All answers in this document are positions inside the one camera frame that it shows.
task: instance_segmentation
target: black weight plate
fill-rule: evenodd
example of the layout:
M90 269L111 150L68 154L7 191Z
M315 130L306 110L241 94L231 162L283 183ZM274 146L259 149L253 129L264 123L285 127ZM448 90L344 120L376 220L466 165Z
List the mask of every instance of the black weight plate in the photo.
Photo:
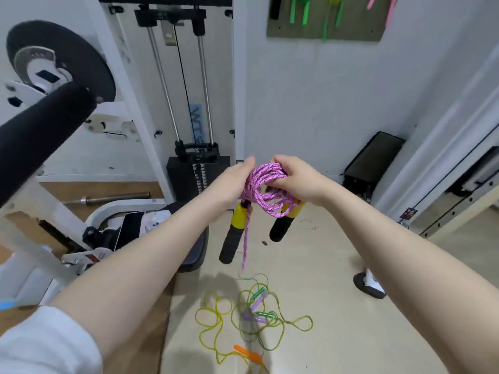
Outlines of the black weight plate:
M17 24L9 31L6 40L12 67L17 51L28 46L53 50L57 68L66 69L73 81L89 88L96 97L114 101L116 85L111 71L97 50L78 34L56 23L41 20Z

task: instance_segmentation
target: left hand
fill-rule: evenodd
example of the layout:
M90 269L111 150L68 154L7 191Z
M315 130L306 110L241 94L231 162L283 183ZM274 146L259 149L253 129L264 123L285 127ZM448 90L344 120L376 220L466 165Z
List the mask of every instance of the left hand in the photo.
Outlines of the left hand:
M224 170L202 194L220 201L222 207L230 207L240 198L246 179L253 168L254 157L250 156L244 163L236 164Z

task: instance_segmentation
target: forearm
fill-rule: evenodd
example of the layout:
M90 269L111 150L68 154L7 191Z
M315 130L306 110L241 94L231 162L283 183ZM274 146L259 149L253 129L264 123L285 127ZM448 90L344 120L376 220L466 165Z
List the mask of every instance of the forearm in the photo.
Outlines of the forearm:
M203 193L85 272L51 306L84 327L107 356L133 333L221 207Z
M497 371L499 291L493 285L334 182L323 205L450 371Z

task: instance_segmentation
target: pink braided rope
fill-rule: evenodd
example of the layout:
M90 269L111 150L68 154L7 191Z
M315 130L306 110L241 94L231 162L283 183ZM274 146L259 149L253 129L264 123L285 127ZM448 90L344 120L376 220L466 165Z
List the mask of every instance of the pink braided rope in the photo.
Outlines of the pink braided rope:
M274 218L282 218L290 213L293 207L300 204L300 201L295 202L295 199L287 191L279 188L271 188L266 193L260 192L260 187L267 182L278 178L287 177L286 172L279 163L262 164L253 169L246 180L246 186L242 191L241 199L256 202L264 211ZM284 212L280 212L285 204L290 207ZM248 229L250 227L250 219L253 207L248 208L248 218L246 221L245 239L243 245L242 268L246 265L247 245L248 245Z

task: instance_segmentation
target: yellow jump rope handle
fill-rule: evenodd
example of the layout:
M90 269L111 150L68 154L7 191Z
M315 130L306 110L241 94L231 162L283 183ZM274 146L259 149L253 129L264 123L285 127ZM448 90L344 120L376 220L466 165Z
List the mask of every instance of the yellow jump rope handle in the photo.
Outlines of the yellow jump rope handle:
M242 201L235 207L231 226L228 229L227 236L220 251L219 260L222 264L230 264L234 259L235 252L238 250L239 242L241 241L242 233L246 228L248 209L250 207L251 202L249 201Z
M283 216L282 218L277 218L274 222L274 225L272 226L271 232L269 233L269 237L271 238L272 241L278 242L281 241L288 231L288 229L291 226L291 223L293 220L296 218L298 213L301 211L301 208L305 202L301 202L299 206L294 207L293 210L286 216ZM285 212L287 208L289 207L288 204L285 204L281 212Z

